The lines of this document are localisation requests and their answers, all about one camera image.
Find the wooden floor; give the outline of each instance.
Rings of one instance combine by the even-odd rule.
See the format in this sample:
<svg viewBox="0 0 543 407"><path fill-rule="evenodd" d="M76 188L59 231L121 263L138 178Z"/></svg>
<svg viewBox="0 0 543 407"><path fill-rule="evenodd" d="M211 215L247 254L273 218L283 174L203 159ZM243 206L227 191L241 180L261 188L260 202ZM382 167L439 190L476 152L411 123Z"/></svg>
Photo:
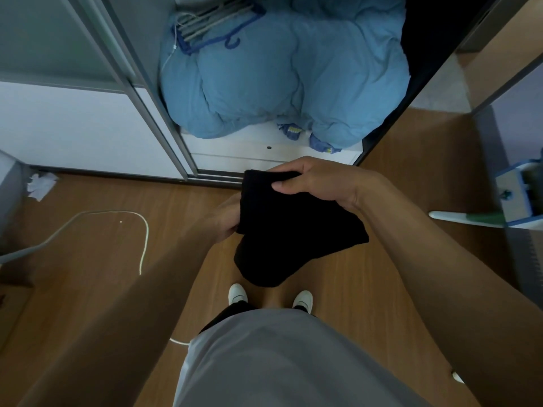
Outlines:
<svg viewBox="0 0 543 407"><path fill-rule="evenodd" d="M408 109L363 167L382 172L425 211L492 208L469 116ZM149 221L146 267L173 245L182 228L232 193L61 175L41 203L24 200L12 241L38 243L83 210L128 209ZM496 272L510 277L500 230L440 225ZM252 303L266 307L290 306L300 290L309 289L315 297L315 315L357 342L430 403L477 405L466 386L452 380L449 364L424 328L397 271L368 230L369 244L311 261L275 289L254 287L241 278L232 260L240 240L234 235L209 253L173 337L188 341L196 335L227 305L227 291L234 282L245 286ZM0 405L15 405L85 325L136 279L144 233L143 223L134 215L85 217L45 250L3 269L8 275L30 277L35 291L0 354ZM172 404L185 356L185 347L168 344L138 406Z"/></svg>

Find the person's left hand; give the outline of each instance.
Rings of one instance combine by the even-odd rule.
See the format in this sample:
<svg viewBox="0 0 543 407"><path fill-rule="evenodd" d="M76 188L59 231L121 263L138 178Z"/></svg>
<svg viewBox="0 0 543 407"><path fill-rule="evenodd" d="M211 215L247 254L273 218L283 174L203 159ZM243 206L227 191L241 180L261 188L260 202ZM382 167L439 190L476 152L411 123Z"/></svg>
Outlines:
<svg viewBox="0 0 543 407"><path fill-rule="evenodd" d="M230 237L240 223L240 199L241 193L237 192L205 217L216 233L215 243Z"/></svg>

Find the wardrobe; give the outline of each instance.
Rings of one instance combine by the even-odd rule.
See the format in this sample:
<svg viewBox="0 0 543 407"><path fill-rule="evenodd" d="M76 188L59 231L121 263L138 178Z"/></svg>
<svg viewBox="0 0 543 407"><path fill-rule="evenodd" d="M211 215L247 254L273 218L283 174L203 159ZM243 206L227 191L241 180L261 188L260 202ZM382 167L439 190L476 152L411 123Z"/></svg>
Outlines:
<svg viewBox="0 0 543 407"><path fill-rule="evenodd" d="M234 185L243 171L309 155L358 165L496 0L407 0L407 95L362 142L335 154L274 123L199 139L169 117L159 48L176 4L208 0L1 0L0 150L44 171Z"/></svg>

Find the gray shirt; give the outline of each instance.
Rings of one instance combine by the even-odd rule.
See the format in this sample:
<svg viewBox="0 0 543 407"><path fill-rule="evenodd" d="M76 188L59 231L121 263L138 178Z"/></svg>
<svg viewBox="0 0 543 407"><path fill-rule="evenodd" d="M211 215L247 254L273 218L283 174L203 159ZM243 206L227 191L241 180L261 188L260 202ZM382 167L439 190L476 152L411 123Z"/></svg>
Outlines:
<svg viewBox="0 0 543 407"><path fill-rule="evenodd" d="M229 317L191 341L173 405L428 404L316 317L261 309Z"/></svg>

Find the blue quilt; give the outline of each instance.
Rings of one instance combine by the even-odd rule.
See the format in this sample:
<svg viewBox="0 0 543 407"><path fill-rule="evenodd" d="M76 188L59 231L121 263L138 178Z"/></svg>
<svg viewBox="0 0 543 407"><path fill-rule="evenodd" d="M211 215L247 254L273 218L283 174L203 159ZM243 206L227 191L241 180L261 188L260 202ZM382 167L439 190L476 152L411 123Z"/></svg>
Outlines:
<svg viewBox="0 0 543 407"><path fill-rule="evenodd" d="M222 137L273 120L312 129L342 149L380 126L403 99L410 79L400 45L405 0L259 4L266 14L234 36L240 39L234 49L217 43L171 55L174 18L168 25L160 54L162 94L173 121L194 136ZM201 41L228 33L252 14L213 27Z"/></svg>

